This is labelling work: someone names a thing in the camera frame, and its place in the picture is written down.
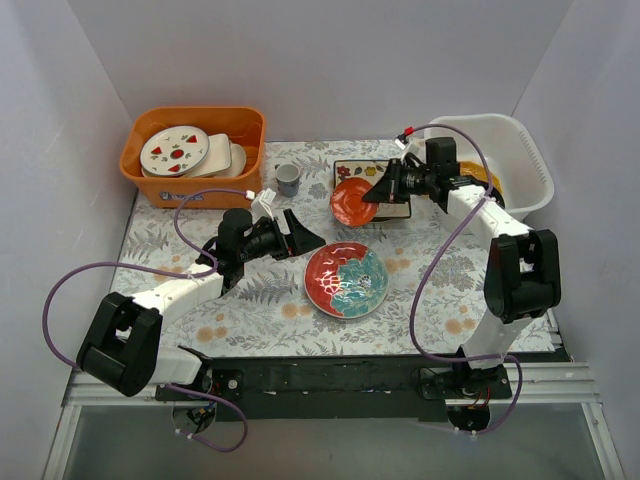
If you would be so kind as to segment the yellow dotted scalloped plate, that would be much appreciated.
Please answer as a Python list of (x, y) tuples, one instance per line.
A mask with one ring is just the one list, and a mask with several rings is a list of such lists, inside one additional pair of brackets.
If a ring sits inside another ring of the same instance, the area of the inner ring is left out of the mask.
[[(477, 181), (477, 183), (484, 189), (488, 188), (488, 177), (483, 165), (474, 163), (472, 161), (461, 161), (460, 173), (463, 176), (473, 177)], [(494, 198), (502, 206), (504, 206), (505, 201), (500, 179), (494, 173), (491, 173), (491, 181), (493, 185), (493, 189), (490, 193), (491, 197)]]

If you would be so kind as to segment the large red teal plate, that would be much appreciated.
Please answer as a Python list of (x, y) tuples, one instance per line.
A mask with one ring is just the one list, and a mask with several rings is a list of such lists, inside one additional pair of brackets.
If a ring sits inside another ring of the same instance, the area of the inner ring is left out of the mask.
[(321, 312), (342, 320), (372, 313), (385, 300), (389, 273), (371, 248), (337, 242), (317, 250), (304, 272), (305, 292)]

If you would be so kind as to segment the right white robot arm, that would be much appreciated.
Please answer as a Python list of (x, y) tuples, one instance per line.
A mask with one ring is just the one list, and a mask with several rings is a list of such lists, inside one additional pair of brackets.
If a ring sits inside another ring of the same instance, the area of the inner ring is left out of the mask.
[(426, 387), (475, 397), (505, 382), (503, 363), (520, 333), (561, 299), (558, 240), (516, 220), (492, 197), (490, 182), (464, 175), (456, 142), (435, 137), (424, 159), (405, 151), (392, 159), (362, 197), (374, 204), (399, 204), (426, 196), (458, 220), (454, 230), (471, 232), (488, 250), (483, 293), (485, 313), (471, 337), (447, 359), (448, 369), (425, 374)]

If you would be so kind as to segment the small orange saucer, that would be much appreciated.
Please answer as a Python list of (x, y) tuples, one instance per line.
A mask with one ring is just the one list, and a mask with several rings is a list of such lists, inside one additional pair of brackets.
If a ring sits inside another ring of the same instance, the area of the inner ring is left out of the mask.
[(378, 204), (364, 201), (372, 185), (361, 178), (349, 178), (335, 187), (330, 208), (334, 217), (348, 227), (360, 227), (371, 222), (377, 214)]

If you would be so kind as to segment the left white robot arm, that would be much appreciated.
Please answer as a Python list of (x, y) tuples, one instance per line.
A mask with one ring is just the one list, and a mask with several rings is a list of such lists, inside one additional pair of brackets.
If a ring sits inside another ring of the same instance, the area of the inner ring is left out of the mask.
[(201, 356), (186, 348), (161, 348), (162, 331), (227, 294), (242, 279), (246, 263), (265, 256), (284, 260), (324, 246), (324, 239), (291, 210), (285, 210), (284, 218), (287, 233), (270, 216), (253, 220), (246, 209), (228, 210), (216, 237), (185, 273), (132, 296), (108, 294), (80, 347), (79, 368), (127, 397), (149, 384), (175, 383), (188, 398), (205, 398), (213, 377), (202, 368)]

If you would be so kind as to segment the square floral plate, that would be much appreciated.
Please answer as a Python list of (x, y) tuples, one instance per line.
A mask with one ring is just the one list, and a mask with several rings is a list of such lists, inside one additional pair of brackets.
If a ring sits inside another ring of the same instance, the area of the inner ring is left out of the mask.
[[(334, 162), (334, 189), (349, 178), (361, 178), (374, 186), (383, 176), (388, 160), (337, 160)], [(378, 204), (378, 211), (371, 222), (383, 222), (392, 219), (409, 219), (411, 203)]]

